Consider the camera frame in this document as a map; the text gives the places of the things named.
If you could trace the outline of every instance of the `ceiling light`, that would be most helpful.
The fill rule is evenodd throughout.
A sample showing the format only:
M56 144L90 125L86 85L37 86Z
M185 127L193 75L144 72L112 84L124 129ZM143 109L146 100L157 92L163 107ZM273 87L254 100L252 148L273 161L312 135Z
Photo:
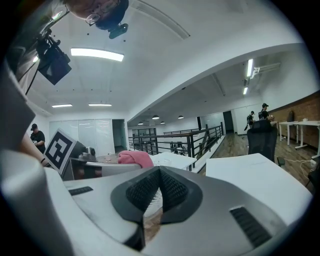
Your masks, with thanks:
M253 59L249 59L249 60L248 60L248 71L247 71L247 73L246 73L246 76L247 76L247 77L251 77L251 72L252 72L253 64L254 64L254 60L253 60Z
M39 60L39 57L38 56L35 56L32 60L33 63L37 62Z
M97 50L97 49L85 49L85 48L71 48L72 56L89 56L110 59L118 62L122 62L124 59L123 54L114 53L107 50Z
M111 107L111 104L88 104L90 107Z
M53 108L63 108L63 107L72 107L71 104L64 104L64 105L53 105Z
M58 12L56 15L52 16L52 19L54 20L58 19L62 13L63 13L63 10Z

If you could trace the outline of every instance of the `railing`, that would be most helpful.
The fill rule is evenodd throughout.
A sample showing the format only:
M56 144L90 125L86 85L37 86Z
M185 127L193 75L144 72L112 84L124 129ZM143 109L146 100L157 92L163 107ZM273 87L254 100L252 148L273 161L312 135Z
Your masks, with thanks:
M187 155L188 157L197 158L197 160L199 160L205 153L211 151L211 147L215 143L218 143L218 140L222 135L224 135L224 128L223 123L221 122L220 125L216 127L187 133L129 137L129 146L133 150L145 151L150 155L157 155L163 152L173 152L175 154L183 156ZM181 141L173 141L175 138L181 138Z
M192 131L199 131L199 129L166 131L163 134L164 135L168 135L168 134L187 134L187 133L192 133Z

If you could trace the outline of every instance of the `wooden floor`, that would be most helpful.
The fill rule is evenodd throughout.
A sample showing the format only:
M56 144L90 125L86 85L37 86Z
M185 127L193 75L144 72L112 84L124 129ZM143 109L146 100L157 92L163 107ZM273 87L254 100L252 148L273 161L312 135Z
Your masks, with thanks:
M280 141L280 137L278 137L275 147L275 155L277 157L282 157L289 160L300 161L300 160L311 160L311 156L317 154L317 152L308 147L303 147L298 150L295 149L296 146L295 141L290 141L290 145L287 145L287 140ZM211 158L229 158L229 157L237 157L239 155L247 155L248 154L248 138L246 135L237 135L237 134L227 134L213 154ZM282 166L284 170L286 170L289 174L295 177L300 183L304 186L308 183L308 173L311 169L315 169L312 167L310 162L292 162L285 161L285 165ZM204 167L200 174L206 175L206 167Z

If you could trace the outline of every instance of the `vent slot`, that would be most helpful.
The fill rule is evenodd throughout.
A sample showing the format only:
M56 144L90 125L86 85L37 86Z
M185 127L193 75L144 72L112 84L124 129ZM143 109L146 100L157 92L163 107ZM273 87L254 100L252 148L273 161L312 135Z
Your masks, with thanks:
M230 213L255 248L264 244L271 238L271 235L267 230L245 207L234 208L230 210Z
M182 39L190 37L190 34L180 24L152 5L141 0L136 0L131 7L167 26Z

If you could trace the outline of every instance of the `white ceiling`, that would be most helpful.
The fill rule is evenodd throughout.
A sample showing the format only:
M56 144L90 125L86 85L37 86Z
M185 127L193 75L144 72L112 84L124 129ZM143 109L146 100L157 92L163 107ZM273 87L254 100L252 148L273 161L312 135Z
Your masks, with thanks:
M255 58L253 60L253 66L259 67L281 62L281 59L286 54L286 52L279 52ZM225 96L216 84L212 75L209 75L152 106L150 109L128 122L128 127L136 127L140 121L145 121L144 125L141 126L160 125L161 121L166 123L176 121L179 115L189 118L216 113L217 111L214 109L214 102L221 101L223 104L224 99L235 101L236 99L257 95L259 94L259 88L262 84L261 81L270 82L273 79L275 72L277 72L271 71L256 75L250 80L247 94L244 96L244 79L246 79L247 70L248 62L246 61L215 73L224 89ZM158 115L160 117L155 123L153 123L152 120L153 115Z
M191 37L199 34L200 26L209 23L212 33L218 34L218 31L223 31L223 20L228 20L229 16L241 16L257 3L254 0L205 0L201 3L194 0L144 1L174 19ZM57 104L72 104L70 111L85 111L88 103L100 102L111 103L112 108L120 111L130 109L156 86L153 82L141 82L153 81L157 72L151 73L150 67L156 67L164 52L180 45L183 40L163 23L132 7L128 8L122 23L129 24L127 33L111 40L106 31L89 27L84 20L72 14L58 22L52 28L52 35L54 39L61 40L60 48L71 59L69 65L72 70L57 85L52 85L38 73L28 94L30 101L51 114L69 111L51 107ZM105 49L124 54L124 59L117 62L71 56L72 47Z

